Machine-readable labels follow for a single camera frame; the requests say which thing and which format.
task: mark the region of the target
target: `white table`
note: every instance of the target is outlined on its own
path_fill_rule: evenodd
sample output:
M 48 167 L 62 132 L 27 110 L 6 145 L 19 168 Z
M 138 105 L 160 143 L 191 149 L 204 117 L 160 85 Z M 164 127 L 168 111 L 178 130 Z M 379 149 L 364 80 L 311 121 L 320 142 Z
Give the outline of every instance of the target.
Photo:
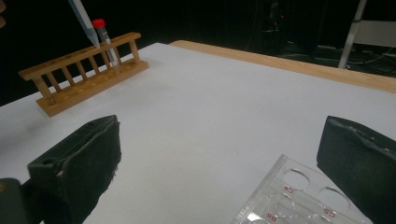
M 396 96 L 154 44 L 150 68 L 49 118 L 38 93 L 0 107 L 0 177 L 84 123 L 115 114 L 119 170 L 85 223 L 230 223 L 276 159 L 311 168 L 332 115 L 396 139 Z

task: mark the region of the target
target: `wooden table edge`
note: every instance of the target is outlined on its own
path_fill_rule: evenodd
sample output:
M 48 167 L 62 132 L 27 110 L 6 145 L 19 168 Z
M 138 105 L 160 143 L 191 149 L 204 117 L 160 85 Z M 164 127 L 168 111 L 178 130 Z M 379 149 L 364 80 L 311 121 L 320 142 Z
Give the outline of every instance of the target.
M 383 77 L 313 63 L 303 63 L 237 49 L 226 49 L 207 44 L 200 44 L 186 40 L 178 40 L 171 43 L 170 45 L 183 49 L 191 49 L 203 53 L 218 55 L 225 58 L 236 59 L 239 61 L 263 64 L 309 76 L 322 77 L 329 80 L 365 88 L 388 91 L 392 93 L 396 92 L 396 78 L 393 77 Z

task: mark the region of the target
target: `test tube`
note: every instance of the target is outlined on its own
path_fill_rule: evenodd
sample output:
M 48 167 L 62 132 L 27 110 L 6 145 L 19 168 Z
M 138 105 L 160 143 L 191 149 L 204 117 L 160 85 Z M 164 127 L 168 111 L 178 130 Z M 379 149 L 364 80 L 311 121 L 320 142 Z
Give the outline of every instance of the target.
M 102 42 L 106 44 L 111 44 L 110 38 L 108 37 L 105 20 L 98 19 L 92 21 L 93 27 L 96 29 L 97 33 L 99 34 L 100 39 Z M 116 55 L 116 51 L 114 49 L 108 49 L 107 51 L 108 59 L 111 62 L 111 66 L 116 69 L 117 73 L 120 72 L 120 64 L 119 60 Z

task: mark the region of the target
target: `wooden test tube rack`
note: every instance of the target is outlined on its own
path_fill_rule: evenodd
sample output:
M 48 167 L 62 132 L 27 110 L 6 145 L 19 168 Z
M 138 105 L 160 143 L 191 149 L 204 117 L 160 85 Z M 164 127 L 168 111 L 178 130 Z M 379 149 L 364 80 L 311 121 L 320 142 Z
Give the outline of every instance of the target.
M 92 46 L 77 52 L 65 55 L 61 58 L 51 60 L 46 63 L 36 65 L 34 67 L 22 70 L 19 72 L 24 80 L 33 80 L 38 90 L 43 95 L 43 98 L 37 100 L 40 107 L 50 116 L 54 116 L 67 108 L 76 105 L 95 94 L 104 91 L 117 83 L 131 77 L 149 67 L 146 62 L 139 58 L 135 40 L 141 35 L 138 33 L 129 33 L 111 39 L 111 44 L 101 43 L 101 48 L 97 49 Z M 132 59 L 122 62 L 117 47 L 129 44 Z M 120 72 L 117 73 L 116 69 L 110 66 L 110 61 L 107 58 L 106 51 L 114 49 L 119 60 Z M 95 55 L 100 54 L 103 58 L 106 69 L 99 71 Z M 89 60 L 94 75 L 87 76 L 86 71 L 82 65 L 83 60 Z M 76 66 L 82 80 L 75 82 L 72 78 L 68 66 Z M 54 71 L 61 70 L 67 79 L 68 86 L 61 88 L 58 81 L 53 75 Z M 48 80 L 54 87 L 54 92 L 51 92 L 48 85 L 43 79 L 47 76 Z

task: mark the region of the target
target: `plastic tray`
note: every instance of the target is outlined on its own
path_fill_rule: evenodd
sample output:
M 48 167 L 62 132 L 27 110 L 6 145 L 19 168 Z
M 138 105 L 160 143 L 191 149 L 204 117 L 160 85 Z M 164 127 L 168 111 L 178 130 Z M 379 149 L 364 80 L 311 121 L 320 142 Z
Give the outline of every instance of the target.
M 232 224 L 373 222 L 326 176 L 281 155 Z

